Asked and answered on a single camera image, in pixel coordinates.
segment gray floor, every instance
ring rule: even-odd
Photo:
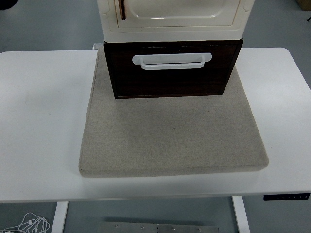
[[[46,219],[50,224],[47,233],[50,233],[53,226],[56,205],[57,203],[55,202],[0,204],[0,232],[6,228],[18,226],[22,223],[22,220],[27,213],[33,213]],[[27,217],[30,218],[27,218],[26,220],[36,219],[36,217],[32,215],[28,215]]]
[[[70,202],[64,233],[97,232],[101,221],[218,227],[236,233],[230,197]]]
[[[243,47],[288,49],[311,87],[311,22],[306,21],[309,17],[311,12],[301,11],[295,0],[256,0]],[[96,0],[19,0],[13,8],[0,11],[0,52],[90,50],[94,43],[102,41]],[[244,197],[244,201],[252,232],[311,232],[309,200],[263,202],[262,196],[257,196]],[[1,226],[11,226],[28,208],[0,205],[0,216],[5,221]],[[40,208],[53,213],[49,204]],[[80,214],[89,218],[83,211]],[[184,219],[184,213],[174,214],[175,219]],[[196,219],[193,213],[187,214],[188,219]]]

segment table leg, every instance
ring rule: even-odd
[[[63,233],[67,214],[67,207],[68,201],[62,201],[57,203],[51,233]]]
[[[250,233],[242,196],[232,197],[239,233]]]

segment metal plate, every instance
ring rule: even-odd
[[[219,233],[219,230],[210,226],[102,222],[98,233]]]

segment door handle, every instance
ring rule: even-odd
[[[125,15],[124,0],[119,0],[119,10],[120,10],[121,19],[125,20],[126,19],[126,15]]]

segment cabinet door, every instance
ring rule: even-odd
[[[118,27],[231,26],[246,0],[114,0]]]

